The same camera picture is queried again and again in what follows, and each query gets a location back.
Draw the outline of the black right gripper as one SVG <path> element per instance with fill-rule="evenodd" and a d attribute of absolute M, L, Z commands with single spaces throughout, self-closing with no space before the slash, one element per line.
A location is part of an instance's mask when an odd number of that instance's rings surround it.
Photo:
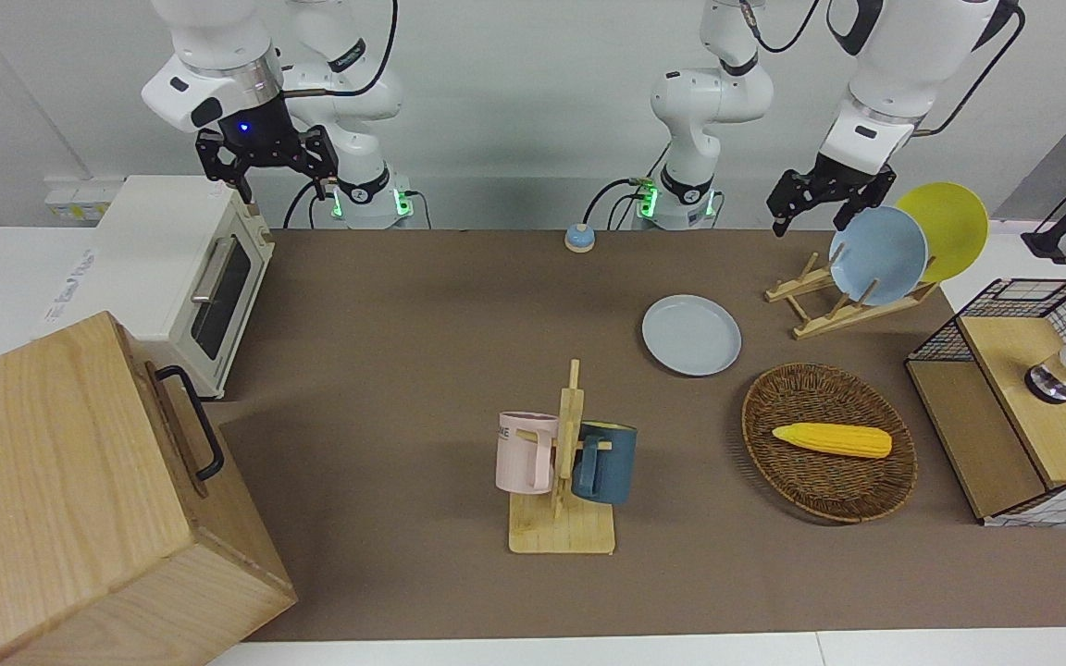
<path fill-rule="evenodd" d="M 263 167 L 304 174 L 314 181 L 314 201 L 325 201 L 327 179 L 338 177 L 339 172 L 339 157 L 325 127 L 298 131 L 290 117 L 284 123 L 229 117 L 220 127 L 220 131 L 203 128 L 196 132 L 196 155 L 205 176 L 236 184 L 243 204 L 255 204 L 246 172 Z"/>

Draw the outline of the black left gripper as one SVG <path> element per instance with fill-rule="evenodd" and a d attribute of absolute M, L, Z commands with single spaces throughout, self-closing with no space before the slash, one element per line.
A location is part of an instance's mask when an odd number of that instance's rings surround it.
<path fill-rule="evenodd" d="M 815 155 L 815 163 L 807 173 L 784 170 L 768 197 L 773 215 L 773 233 L 787 235 L 788 222 L 811 211 L 818 205 L 841 202 L 834 215 L 837 231 L 846 230 L 849 223 L 865 208 L 879 206 L 897 181 L 897 172 L 881 166 L 872 176 L 851 168 L 825 155 Z"/>

